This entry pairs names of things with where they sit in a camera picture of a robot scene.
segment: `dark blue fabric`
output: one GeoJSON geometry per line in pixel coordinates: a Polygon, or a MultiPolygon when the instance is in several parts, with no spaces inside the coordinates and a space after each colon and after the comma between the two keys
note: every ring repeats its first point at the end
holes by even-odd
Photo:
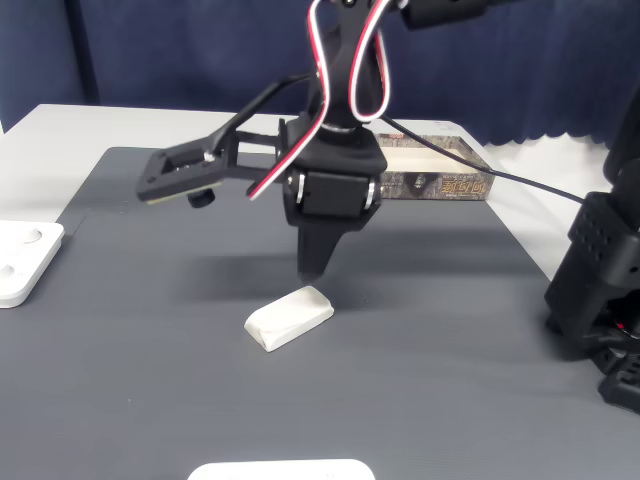
{"type": "Polygon", "coordinates": [[[0,121],[41,103],[83,103],[63,0],[0,0],[0,121]]]}
{"type": "MultiPolygon", "coordinates": [[[[235,111],[268,83],[311,64],[309,0],[78,1],[103,105],[235,111]]],[[[4,2],[25,11],[27,4],[60,3],[4,2]]],[[[59,23],[60,12],[54,13],[20,38],[43,38],[59,23]]],[[[564,132],[611,142],[640,86],[638,0],[525,0],[413,33],[395,14],[385,31],[389,113],[451,120],[483,143],[564,132]]],[[[68,35],[61,38],[56,42],[68,43],[68,35]]],[[[65,55],[50,54],[50,63],[62,58],[64,64],[65,55]]],[[[69,101],[52,98],[48,78],[29,68],[36,74],[27,90],[42,88],[42,101],[69,101]]],[[[75,76],[75,69],[65,75],[75,76]]],[[[304,102],[305,88],[298,86],[268,111],[296,113],[304,102]]]]}

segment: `gray table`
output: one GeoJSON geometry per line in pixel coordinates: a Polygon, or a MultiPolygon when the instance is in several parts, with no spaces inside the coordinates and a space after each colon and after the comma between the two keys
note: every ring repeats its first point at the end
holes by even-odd
{"type": "Polygon", "coordinates": [[[0,311],[0,478],[304,458],[394,480],[638,475],[640,418],[563,359],[547,280],[485,204],[386,202],[317,285],[335,316],[267,354],[244,321],[300,286],[279,189],[148,207],[146,156],[105,155],[50,269],[0,311]]]}

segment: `table surface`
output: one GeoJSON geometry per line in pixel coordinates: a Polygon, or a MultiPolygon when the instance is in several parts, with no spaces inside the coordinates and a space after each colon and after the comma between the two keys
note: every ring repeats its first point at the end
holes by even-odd
{"type": "Polygon", "coordinates": [[[563,357],[548,280],[484,202],[386,202],[316,284],[335,315],[266,353],[244,320],[300,286],[281,192],[150,207],[149,152],[105,154],[47,274],[0,312],[0,478],[314,458],[379,480],[634,477],[640,419],[563,357]]]}
{"type": "MultiPolygon", "coordinates": [[[[111,147],[162,148],[208,135],[230,113],[41,105],[0,140],[0,219],[55,221],[111,147]]],[[[277,132],[276,115],[256,115],[244,128],[277,132]]],[[[459,132],[477,150],[463,129],[449,122],[401,121],[417,133],[434,128],[459,132]]],[[[393,133],[377,121],[375,132],[393,133]]],[[[602,174],[606,149],[584,139],[542,138],[523,146],[489,147],[491,166],[545,182],[576,195],[608,191],[602,174]]],[[[243,151],[265,152],[243,146],[243,151]]],[[[577,204],[507,180],[496,179],[491,208],[551,278],[569,246],[566,233],[577,204]]]]}

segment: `box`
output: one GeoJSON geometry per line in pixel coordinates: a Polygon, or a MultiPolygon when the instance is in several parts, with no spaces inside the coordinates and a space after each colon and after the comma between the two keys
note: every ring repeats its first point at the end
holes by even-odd
{"type": "MultiPolygon", "coordinates": [[[[456,129],[440,130],[443,133],[441,135],[421,137],[474,164],[489,168],[481,154],[456,129]]],[[[377,134],[376,138],[388,163],[387,171],[382,175],[382,198],[486,200],[491,191],[492,175],[457,163],[402,133],[377,134]]]]}

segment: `white block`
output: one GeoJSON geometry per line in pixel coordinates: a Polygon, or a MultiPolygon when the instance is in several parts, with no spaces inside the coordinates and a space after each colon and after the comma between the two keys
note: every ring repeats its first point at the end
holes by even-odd
{"type": "Polygon", "coordinates": [[[0,308],[24,302],[62,243],[57,223],[0,221],[0,308]]]}
{"type": "Polygon", "coordinates": [[[244,328],[267,352],[272,352],[332,315],[327,297],[313,287],[304,287],[253,312],[244,328]]]}
{"type": "Polygon", "coordinates": [[[188,480],[375,480],[358,460],[210,463],[188,480]]]}

